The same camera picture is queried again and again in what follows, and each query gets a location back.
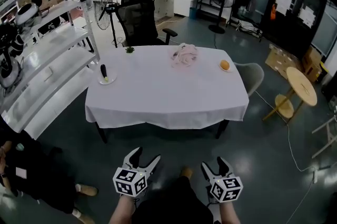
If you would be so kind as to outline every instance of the white plate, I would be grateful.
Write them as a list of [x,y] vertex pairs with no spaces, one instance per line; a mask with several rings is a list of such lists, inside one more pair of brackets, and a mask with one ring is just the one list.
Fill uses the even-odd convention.
[[103,78],[101,71],[98,72],[97,79],[100,84],[111,84],[117,79],[117,72],[111,67],[106,67],[106,75],[109,79],[108,82]]
[[219,68],[221,68],[221,70],[226,71],[226,72],[232,72],[232,71],[233,71],[233,70],[231,69],[231,66],[230,66],[230,69],[229,69],[229,70],[224,70],[224,69],[220,66],[220,63],[219,63]]

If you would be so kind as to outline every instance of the shoe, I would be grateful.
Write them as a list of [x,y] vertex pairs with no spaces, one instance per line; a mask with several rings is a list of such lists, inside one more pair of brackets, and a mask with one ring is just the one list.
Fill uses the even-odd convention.
[[193,174],[192,169],[190,169],[189,167],[183,167],[183,169],[180,172],[180,177],[186,176],[190,180],[192,177],[192,174]]
[[92,220],[91,217],[89,217],[85,214],[81,214],[81,216],[78,218],[78,220],[80,220],[84,224],[95,224],[94,220]]
[[95,187],[86,186],[84,184],[81,185],[80,193],[88,195],[88,196],[96,196],[98,190]]

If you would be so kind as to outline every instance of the round wooden table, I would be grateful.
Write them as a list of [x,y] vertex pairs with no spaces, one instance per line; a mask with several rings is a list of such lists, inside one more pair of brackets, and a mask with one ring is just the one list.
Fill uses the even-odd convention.
[[[284,117],[289,118],[289,123],[289,121],[297,114],[303,102],[309,106],[315,106],[317,104],[317,95],[315,89],[302,72],[291,66],[286,69],[286,74],[291,88],[286,96],[280,94],[277,95],[275,99],[276,107],[263,118],[263,121],[278,110]],[[290,97],[295,93],[301,99],[301,103],[294,111]]]

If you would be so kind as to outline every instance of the pink cloth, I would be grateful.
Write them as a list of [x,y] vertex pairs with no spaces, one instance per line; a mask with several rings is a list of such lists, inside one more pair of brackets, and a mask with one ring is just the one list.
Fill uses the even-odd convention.
[[171,59],[173,60],[172,66],[190,66],[195,62],[197,55],[198,50],[194,45],[182,43],[171,56]]

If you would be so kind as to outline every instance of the small green plant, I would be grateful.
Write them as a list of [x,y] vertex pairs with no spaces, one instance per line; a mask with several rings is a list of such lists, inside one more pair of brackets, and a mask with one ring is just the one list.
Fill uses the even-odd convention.
[[126,53],[133,53],[133,51],[135,50],[135,48],[134,47],[128,47],[125,50],[126,50]]

